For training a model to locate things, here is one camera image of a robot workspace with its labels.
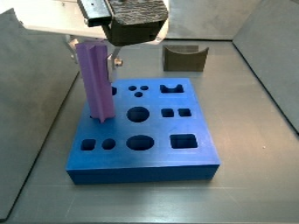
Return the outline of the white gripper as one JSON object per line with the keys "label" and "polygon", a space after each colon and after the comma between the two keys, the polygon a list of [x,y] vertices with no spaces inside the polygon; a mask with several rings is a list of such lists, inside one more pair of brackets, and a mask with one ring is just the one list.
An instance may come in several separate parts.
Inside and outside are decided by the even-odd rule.
{"label": "white gripper", "polygon": [[[162,2],[168,10],[168,0],[162,0]],[[69,34],[65,36],[65,43],[74,63],[78,63],[76,52],[76,44],[78,43],[78,40],[72,35],[106,39],[100,26],[86,26],[77,0],[10,0],[10,5],[14,10],[15,17],[26,29]],[[145,43],[160,43],[165,37],[166,31],[168,18],[154,41]],[[113,52],[106,57],[109,82],[116,80],[117,67],[122,66],[122,60],[117,57],[120,50],[121,47],[116,46]]]}

